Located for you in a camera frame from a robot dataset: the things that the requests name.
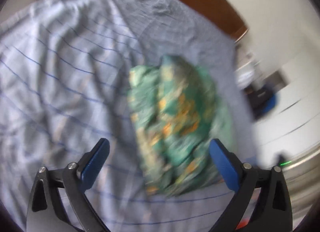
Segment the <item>green landscape print jacket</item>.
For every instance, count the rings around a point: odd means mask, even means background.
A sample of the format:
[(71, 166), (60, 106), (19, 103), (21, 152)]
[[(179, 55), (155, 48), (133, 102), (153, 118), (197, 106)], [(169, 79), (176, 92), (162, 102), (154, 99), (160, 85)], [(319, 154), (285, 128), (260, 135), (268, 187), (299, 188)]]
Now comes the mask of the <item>green landscape print jacket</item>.
[(234, 121), (209, 72), (181, 56), (130, 70), (127, 101), (148, 194), (179, 196), (219, 179), (209, 144), (236, 151)]

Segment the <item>blue checked bed quilt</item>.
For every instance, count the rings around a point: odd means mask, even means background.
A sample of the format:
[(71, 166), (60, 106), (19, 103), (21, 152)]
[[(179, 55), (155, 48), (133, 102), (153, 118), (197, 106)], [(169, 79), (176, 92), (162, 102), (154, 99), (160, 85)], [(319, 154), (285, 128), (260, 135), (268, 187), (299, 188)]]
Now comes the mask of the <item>blue checked bed quilt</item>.
[(255, 162), (252, 119), (234, 77), (235, 43), (178, 0), (39, 0), (1, 24), (1, 202), (26, 228), (41, 166), (111, 153), (87, 197), (112, 231), (208, 231), (224, 183), (148, 196), (127, 105), (129, 71), (177, 54), (206, 68), (234, 119), (238, 157)]

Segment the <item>white wardrobe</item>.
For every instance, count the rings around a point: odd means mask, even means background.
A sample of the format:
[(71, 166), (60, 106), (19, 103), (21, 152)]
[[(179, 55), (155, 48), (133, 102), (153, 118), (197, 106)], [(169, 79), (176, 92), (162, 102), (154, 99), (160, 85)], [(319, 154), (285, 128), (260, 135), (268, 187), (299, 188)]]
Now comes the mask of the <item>white wardrobe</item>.
[(280, 68), (287, 86), (276, 107), (254, 125), (258, 162), (269, 167), (283, 153), (292, 159), (319, 143), (319, 58), (300, 54)]

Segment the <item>white plastic bag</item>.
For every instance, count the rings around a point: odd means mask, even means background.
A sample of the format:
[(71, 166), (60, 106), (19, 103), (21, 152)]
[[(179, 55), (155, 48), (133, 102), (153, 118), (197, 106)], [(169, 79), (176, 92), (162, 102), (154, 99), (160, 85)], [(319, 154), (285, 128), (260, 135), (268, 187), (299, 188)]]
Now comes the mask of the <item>white plastic bag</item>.
[(247, 63), (235, 71), (236, 84), (240, 89), (248, 87), (255, 78), (255, 69), (252, 63)]

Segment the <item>black and blue jacket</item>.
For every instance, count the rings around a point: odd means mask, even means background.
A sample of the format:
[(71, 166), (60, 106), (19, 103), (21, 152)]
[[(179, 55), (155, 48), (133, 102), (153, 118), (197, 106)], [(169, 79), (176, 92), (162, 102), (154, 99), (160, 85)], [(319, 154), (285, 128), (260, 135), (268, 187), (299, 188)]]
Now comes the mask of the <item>black and blue jacket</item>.
[(246, 94), (253, 117), (256, 121), (276, 106), (276, 94), (268, 85), (264, 85), (260, 89), (255, 89), (254, 86), (250, 84), (244, 89), (244, 93)]

